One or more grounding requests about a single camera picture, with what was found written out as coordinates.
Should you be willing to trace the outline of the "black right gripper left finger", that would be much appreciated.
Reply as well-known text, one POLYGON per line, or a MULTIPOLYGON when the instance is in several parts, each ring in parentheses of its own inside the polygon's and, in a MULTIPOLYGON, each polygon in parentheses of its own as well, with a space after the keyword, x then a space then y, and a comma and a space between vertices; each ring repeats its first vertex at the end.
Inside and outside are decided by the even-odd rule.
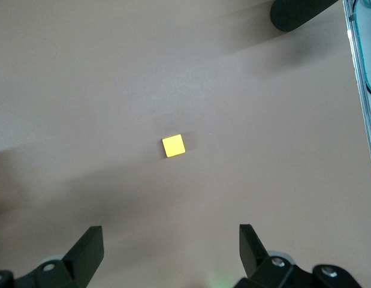
POLYGON ((91 226, 62 257, 45 260, 22 277, 0 270, 0 288, 87 288, 103 258, 102 227, 91 226))

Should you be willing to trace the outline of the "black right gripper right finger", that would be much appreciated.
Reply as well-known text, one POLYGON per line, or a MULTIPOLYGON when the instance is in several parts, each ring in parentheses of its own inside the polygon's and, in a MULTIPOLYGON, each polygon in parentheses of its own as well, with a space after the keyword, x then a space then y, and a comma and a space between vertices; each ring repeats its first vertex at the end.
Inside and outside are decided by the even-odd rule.
POLYGON ((239 226, 239 250, 246 277, 233 288, 362 288, 345 269, 322 264, 306 272, 282 256, 271 256, 250 224, 239 226))

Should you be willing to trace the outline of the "yellow cube block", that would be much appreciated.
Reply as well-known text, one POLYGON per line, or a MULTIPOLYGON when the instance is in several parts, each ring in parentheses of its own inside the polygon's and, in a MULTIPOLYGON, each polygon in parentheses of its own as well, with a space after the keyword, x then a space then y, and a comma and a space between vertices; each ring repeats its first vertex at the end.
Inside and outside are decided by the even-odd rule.
POLYGON ((181 134, 162 138, 162 144, 167 158, 184 154, 186 152, 181 134))

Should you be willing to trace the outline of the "brown table cloth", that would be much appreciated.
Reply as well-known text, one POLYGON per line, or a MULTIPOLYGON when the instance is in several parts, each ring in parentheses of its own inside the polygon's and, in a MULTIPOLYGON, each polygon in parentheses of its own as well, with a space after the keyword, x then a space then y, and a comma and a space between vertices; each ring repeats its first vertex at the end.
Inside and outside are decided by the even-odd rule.
POLYGON ((102 226, 90 288, 231 288, 239 226, 371 288, 371 161, 343 6, 0 0, 0 269, 102 226), (162 138, 186 152, 167 158, 162 138))

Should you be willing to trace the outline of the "black rounded foam object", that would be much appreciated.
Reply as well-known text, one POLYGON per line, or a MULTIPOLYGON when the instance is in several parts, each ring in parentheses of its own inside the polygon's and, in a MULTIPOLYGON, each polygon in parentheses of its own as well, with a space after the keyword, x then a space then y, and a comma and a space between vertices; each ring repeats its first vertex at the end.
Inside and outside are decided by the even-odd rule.
POLYGON ((291 32, 310 21, 338 0, 274 0, 270 20, 278 30, 291 32))

